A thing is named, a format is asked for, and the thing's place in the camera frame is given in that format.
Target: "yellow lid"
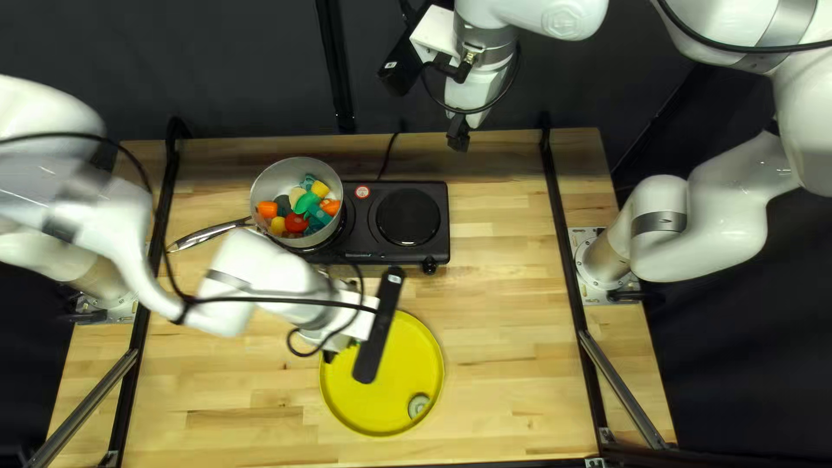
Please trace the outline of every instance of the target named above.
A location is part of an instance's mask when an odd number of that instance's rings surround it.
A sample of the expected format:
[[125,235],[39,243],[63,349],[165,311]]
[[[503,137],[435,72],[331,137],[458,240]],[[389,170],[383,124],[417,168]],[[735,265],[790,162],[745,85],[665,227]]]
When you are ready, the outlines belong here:
[[353,379],[359,346],[320,362],[320,390],[332,414],[366,436],[393,436],[416,426],[436,404],[444,379],[439,344],[416,317],[396,311],[373,383]]

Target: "electric hot plate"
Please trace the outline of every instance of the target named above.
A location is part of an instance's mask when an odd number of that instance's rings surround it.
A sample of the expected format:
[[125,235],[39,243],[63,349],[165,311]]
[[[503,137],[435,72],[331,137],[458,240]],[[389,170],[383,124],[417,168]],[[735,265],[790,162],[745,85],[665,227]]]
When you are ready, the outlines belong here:
[[341,226],[318,246],[296,250],[310,263],[421,265],[450,261],[445,182],[344,182]]

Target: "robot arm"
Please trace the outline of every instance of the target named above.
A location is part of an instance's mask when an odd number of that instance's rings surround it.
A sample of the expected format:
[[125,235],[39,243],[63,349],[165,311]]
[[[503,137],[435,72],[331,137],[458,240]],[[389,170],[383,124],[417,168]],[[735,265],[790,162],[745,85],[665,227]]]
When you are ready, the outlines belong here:
[[[661,14],[676,47],[692,60],[765,74],[774,83],[780,136],[762,132],[678,177],[648,177],[609,229],[576,261],[587,284],[616,289],[628,271],[681,281],[746,261],[765,244],[765,207],[799,186],[832,196],[832,48],[738,53],[709,47]],[[666,0],[688,27],[744,47],[832,37],[829,0]]]
[[[73,97],[15,78],[0,76],[0,85],[0,102],[10,104],[0,113],[0,139],[56,129],[103,133],[97,114]],[[73,119],[53,127],[50,119],[40,119],[44,108]],[[95,149],[69,137],[0,145],[0,261],[80,286],[112,305],[127,299],[131,306],[137,299],[168,320],[219,336],[241,333],[260,306],[324,351],[373,338],[377,297],[319,273],[254,232],[225,239],[196,301],[186,304],[164,291],[146,257],[152,196],[89,166],[85,160]],[[389,273],[382,285],[400,286],[402,279],[399,271]],[[229,297],[245,301],[210,301]],[[394,306],[384,304],[391,314]],[[362,376],[371,380],[378,360],[363,362],[369,367]]]
[[[391,92],[404,95],[423,65],[430,65],[447,76],[443,97],[447,107],[464,111],[490,107],[512,76],[509,69],[518,66],[519,28],[581,41],[597,31],[606,14],[607,0],[457,0],[454,11],[431,5],[409,35],[418,66],[405,66],[410,60],[399,45],[379,77]],[[488,108],[475,113],[446,108],[453,119],[449,146],[465,151],[468,129],[479,127],[488,112]]]

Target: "stainless steel pot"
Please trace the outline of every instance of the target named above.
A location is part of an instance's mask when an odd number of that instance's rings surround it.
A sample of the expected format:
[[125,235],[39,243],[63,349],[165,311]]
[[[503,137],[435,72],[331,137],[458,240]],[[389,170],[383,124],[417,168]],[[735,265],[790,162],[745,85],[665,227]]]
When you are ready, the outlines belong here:
[[171,243],[167,247],[167,251],[174,252],[185,250],[193,246],[199,245],[204,241],[209,241],[214,237],[224,234],[231,229],[237,227],[251,227],[256,225],[257,228],[266,234],[266,236],[275,239],[277,242],[289,247],[297,249],[305,249],[317,246],[326,241],[332,236],[341,220],[341,212],[344,210],[344,204],[341,203],[341,208],[333,216],[332,221],[329,222],[320,231],[311,236],[304,236],[297,239],[289,239],[286,237],[273,236],[269,231],[269,226],[266,225],[265,220],[257,212],[257,203],[272,202],[278,195],[288,194],[292,187],[297,187],[298,184],[304,180],[306,174],[313,175],[320,180],[327,187],[329,187],[330,198],[336,200],[344,200],[344,186],[341,185],[341,179],[338,174],[325,162],[319,161],[312,157],[290,157],[278,161],[267,167],[251,184],[251,191],[249,195],[249,205],[251,216],[231,222],[225,222],[216,226],[200,229],[197,232],[188,234],[181,239]]
[[290,157],[267,167],[255,179],[255,183],[251,184],[251,194],[249,196],[251,217],[255,220],[257,227],[277,242],[296,249],[314,247],[329,239],[329,236],[332,236],[338,228],[344,204],[341,203],[341,207],[332,217],[332,221],[321,228],[320,231],[311,236],[289,239],[272,236],[269,226],[266,225],[263,217],[257,212],[257,203],[272,202],[278,195],[288,194],[292,187],[297,187],[304,180],[306,174],[311,174],[314,178],[326,184],[329,187],[329,193],[332,194],[329,196],[330,198],[344,200],[344,186],[341,185],[338,174],[327,163],[312,157]]

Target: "cable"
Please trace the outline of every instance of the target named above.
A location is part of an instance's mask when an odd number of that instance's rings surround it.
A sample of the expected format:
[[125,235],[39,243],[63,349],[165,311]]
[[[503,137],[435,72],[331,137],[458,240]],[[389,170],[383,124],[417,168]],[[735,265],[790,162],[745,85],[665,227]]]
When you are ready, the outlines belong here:
[[[136,171],[139,173],[139,177],[142,181],[142,184],[145,186],[145,189],[153,195],[153,189],[150,184],[150,179],[147,176],[147,170],[141,164],[141,162],[130,152],[130,150],[124,148],[122,145],[114,142],[113,140],[107,137],[99,137],[98,135],[94,135],[91,133],[80,133],[80,132],[44,132],[44,133],[31,133],[27,135],[21,135],[18,137],[10,137],[5,139],[0,139],[0,145],[5,145],[14,142],[23,142],[27,140],[37,140],[43,138],[54,138],[54,137],[70,137],[70,138],[79,138],[82,140],[93,140],[96,142],[105,143],[111,147],[117,148],[120,152],[124,153],[127,159],[133,164],[136,168]],[[301,353],[297,351],[294,347],[289,344],[289,339],[291,335],[296,333],[299,329],[294,329],[290,331],[289,335],[286,337],[286,342],[289,345],[289,350],[295,354],[296,356],[308,357],[312,356],[315,352],[320,351],[320,349],[331,339],[333,336],[337,335],[341,331],[345,330],[348,326],[352,325],[355,318],[358,316],[360,311],[369,311],[369,312],[376,312],[376,310],[372,307],[364,305],[364,277],[361,275],[361,270],[354,264],[350,265],[353,267],[355,273],[359,277],[359,281],[361,284],[361,289],[359,291],[359,303],[358,304],[351,304],[349,302],[340,302],[340,301],[326,301],[326,300],[319,300],[319,299],[295,299],[295,298],[288,298],[288,297],[208,297],[208,298],[198,298],[193,297],[189,294],[185,294],[176,284],[176,279],[174,278],[173,269],[171,268],[171,261],[167,256],[166,249],[162,251],[162,258],[165,260],[165,268],[167,269],[168,274],[168,281],[171,282],[171,287],[173,288],[174,292],[182,299],[185,303],[185,307],[182,310],[182,315],[180,320],[184,321],[184,317],[189,311],[189,309],[193,306],[197,306],[199,304],[206,304],[210,302],[278,302],[278,303],[285,303],[285,304],[309,304],[311,306],[329,306],[329,307],[343,307],[354,309],[355,313],[349,319],[349,321],[342,327],[336,329],[335,331],[330,332],[318,345],[315,347],[310,354]]]
[[353,316],[351,316],[349,318],[347,323],[343,324],[342,326],[340,326],[337,329],[330,332],[323,340],[321,340],[320,343],[318,343],[318,345],[312,351],[307,351],[307,352],[297,351],[295,349],[295,347],[292,346],[292,341],[291,341],[292,340],[292,335],[294,335],[295,333],[300,331],[299,327],[293,328],[289,333],[286,334],[286,347],[288,347],[289,351],[291,351],[291,353],[294,354],[295,356],[309,357],[309,356],[312,356],[313,354],[315,354],[316,352],[320,351],[321,348],[324,347],[324,345],[327,343],[327,341],[329,341],[330,338],[332,338],[335,335],[338,335],[341,331],[346,330],[347,327],[352,325],[353,322],[355,321],[355,319],[358,318],[360,311],[376,312],[375,309],[373,309],[371,307],[367,307],[367,306],[364,305],[364,275],[361,274],[361,270],[354,263],[352,263],[352,262],[347,262],[347,263],[353,268],[353,271],[355,271],[355,275],[359,278],[359,283],[361,285],[361,287],[359,289],[360,308],[356,307],[355,308],[355,313],[353,314]]
[[387,151],[384,152],[384,161],[381,163],[381,169],[379,169],[379,174],[376,176],[375,180],[380,181],[381,177],[384,175],[384,172],[387,171],[387,164],[390,162],[390,150],[393,149],[393,143],[395,143],[396,138],[399,137],[400,132],[396,132],[393,136],[390,137],[390,142],[387,143]]
[[673,11],[670,5],[667,4],[667,0],[656,0],[656,3],[659,5],[659,8],[667,15],[667,18],[671,20],[674,26],[681,29],[685,35],[690,37],[691,39],[705,44],[708,47],[713,47],[714,49],[725,51],[725,52],[735,52],[735,53],[791,53],[791,52],[805,52],[809,50],[816,50],[822,49],[825,47],[832,47],[832,40],[828,41],[820,41],[820,42],[808,42],[806,44],[795,44],[790,46],[737,46],[734,44],[726,44],[724,42],[714,41],[713,39],[709,39],[708,37],[702,36],[698,32],[696,32],[692,27],[688,26],[676,15],[676,12]]
[[500,100],[502,100],[506,96],[506,93],[508,93],[508,90],[511,89],[512,85],[514,84],[514,79],[517,77],[518,72],[520,72],[520,57],[521,56],[522,56],[522,51],[521,51],[521,48],[520,48],[520,42],[518,42],[517,52],[514,56],[513,64],[511,65],[511,67],[512,67],[511,75],[508,76],[508,80],[506,80],[505,84],[503,84],[503,89],[490,102],[486,102],[482,106],[475,107],[473,109],[459,109],[459,108],[456,108],[456,107],[451,107],[448,104],[445,104],[445,102],[443,102],[442,100],[436,98],[433,95],[433,93],[430,92],[430,87],[428,86],[428,82],[424,78],[424,68],[422,69],[422,72],[420,73],[419,77],[422,78],[422,85],[424,86],[424,90],[428,93],[428,96],[430,96],[430,98],[433,99],[434,102],[436,102],[439,106],[444,108],[446,111],[453,112],[455,114],[463,114],[463,115],[479,114],[480,112],[487,111],[488,109],[494,107],[498,102],[500,102]]

